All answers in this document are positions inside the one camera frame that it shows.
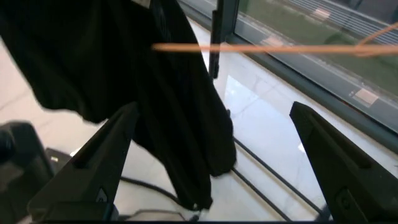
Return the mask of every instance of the hanging black garment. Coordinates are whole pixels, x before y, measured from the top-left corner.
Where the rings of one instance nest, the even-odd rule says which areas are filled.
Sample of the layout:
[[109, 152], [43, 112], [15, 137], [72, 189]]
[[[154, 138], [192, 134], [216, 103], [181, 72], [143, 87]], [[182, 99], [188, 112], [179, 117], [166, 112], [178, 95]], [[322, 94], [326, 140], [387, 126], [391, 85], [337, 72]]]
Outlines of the hanging black garment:
[[186, 208], [211, 205], [210, 175], [236, 162], [232, 122], [176, 0], [0, 0], [0, 34], [39, 103], [99, 123], [138, 102], [134, 140], [163, 163]]

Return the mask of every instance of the green grass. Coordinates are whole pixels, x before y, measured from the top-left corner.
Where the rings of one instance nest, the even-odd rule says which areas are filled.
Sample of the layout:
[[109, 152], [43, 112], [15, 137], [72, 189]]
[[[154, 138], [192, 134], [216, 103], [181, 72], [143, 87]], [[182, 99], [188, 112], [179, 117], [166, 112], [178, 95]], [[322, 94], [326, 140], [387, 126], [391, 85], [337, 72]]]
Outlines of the green grass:
[[[280, 32], [298, 44], [351, 44], [359, 41], [321, 22], [308, 19], [305, 15], [287, 10], [282, 0], [241, 0], [239, 10], [266, 26]], [[358, 58], [350, 55], [322, 55], [332, 65], [349, 70], [371, 82], [384, 91], [398, 96], [398, 57], [382, 56]]]

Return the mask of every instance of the glossy floor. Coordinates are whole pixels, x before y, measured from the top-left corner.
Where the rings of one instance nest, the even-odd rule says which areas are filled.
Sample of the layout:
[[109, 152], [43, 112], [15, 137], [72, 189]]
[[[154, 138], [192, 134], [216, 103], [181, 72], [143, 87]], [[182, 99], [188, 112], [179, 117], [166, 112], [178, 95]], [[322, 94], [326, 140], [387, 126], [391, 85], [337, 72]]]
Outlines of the glossy floor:
[[[202, 44], [210, 42], [207, 30], [192, 22]], [[208, 53], [203, 53], [208, 64]], [[231, 110], [234, 134], [261, 159], [298, 188], [317, 206], [325, 204], [300, 139], [289, 118], [294, 101], [311, 106], [332, 125], [347, 135], [387, 170], [398, 176], [398, 157], [354, 129], [286, 82], [240, 54], [222, 54], [216, 89]], [[84, 122], [75, 113], [41, 108], [26, 81], [0, 48], [0, 122], [26, 119], [35, 126], [43, 144], [71, 153], [81, 147], [100, 125]], [[258, 166], [238, 148], [237, 170], [293, 220], [313, 220], [315, 211]], [[123, 175], [144, 180], [174, 192], [162, 165], [144, 149], [131, 144]], [[270, 206], [257, 197], [234, 174], [213, 179], [211, 210], [201, 220], [282, 220]], [[122, 214], [139, 209], [183, 211], [162, 195], [121, 182], [115, 204]]]

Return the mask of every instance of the orange rope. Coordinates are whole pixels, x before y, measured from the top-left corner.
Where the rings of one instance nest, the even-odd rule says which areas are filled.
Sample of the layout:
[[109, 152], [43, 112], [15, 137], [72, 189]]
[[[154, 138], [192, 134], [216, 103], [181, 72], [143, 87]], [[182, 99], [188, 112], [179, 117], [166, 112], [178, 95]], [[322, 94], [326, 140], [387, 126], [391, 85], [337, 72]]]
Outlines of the orange rope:
[[367, 42], [398, 28], [398, 22], [361, 40], [357, 45], [202, 45], [197, 44], [154, 44], [154, 50], [165, 52], [244, 52], [244, 53], [285, 53], [285, 54], [354, 54], [359, 57], [398, 54], [398, 45], [369, 45]]

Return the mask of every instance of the power cord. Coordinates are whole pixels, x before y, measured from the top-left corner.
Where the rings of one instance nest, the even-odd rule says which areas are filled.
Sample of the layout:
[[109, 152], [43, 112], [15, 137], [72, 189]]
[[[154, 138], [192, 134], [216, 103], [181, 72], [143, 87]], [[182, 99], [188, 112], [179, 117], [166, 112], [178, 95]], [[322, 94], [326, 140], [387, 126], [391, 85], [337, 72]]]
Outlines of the power cord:
[[[186, 208], [186, 207], [184, 207], [184, 206], [181, 204], [180, 200], [179, 200], [176, 196], [174, 196], [174, 195], [171, 194], [170, 192], [168, 192], [168, 191], [166, 191], [166, 190], [164, 190], [164, 189], [162, 189], [162, 188], [160, 188], [160, 187], [154, 186], [154, 185], [152, 185], [152, 184], [145, 183], [145, 182], [140, 181], [140, 180], [134, 180], [134, 179], [130, 179], [130, 178], [128, 178], [128, 177], [123, 177], [123, 176], [120, 178], [120, 180], [125, 181], [125, 182], [130, 183], [130, 184], [134, 184], [134, 185], [138, 185], [138, 186], [141, 186], [141, 187], [145, 187], [145, 188], [154, 190], [154, 191], [156, 191], [156, 192], [158, 192], [158, 193], [160, 193], [160, 194], [162, 194], [162, 195], [168, 197], [169, 199], [173, 200], [177, 205], [179, 205], [179, 206], [181, 206], [181, 207], [183, 207], [183, 208]], [[190, 222], [197, 222], [197, 221], [199, 221], [199, 218], [200, 218], [200, 215], [201, 215], [201, 210], [200, 210], [199, 208], [195, 207], [195, 208], [186, 208], [186, 209], [192, 210], [192, 211], [198, 211], [198, 212], [199, 212], [199, 214], [196, 214], [196, 215], [192, 216], [188, 221], [190, 221]], [[179, 212], [171, 212], [171, 211], [165, 211], [165, 210], [139, 210], [136, 214], [142, 213], [142, 212], [165, 212], [165, 213], [174, 213], [174, 214], [180, 215], [180, 216], [184, 219], [184, 217], [182, 216], [182, 214], [179, 213]]]

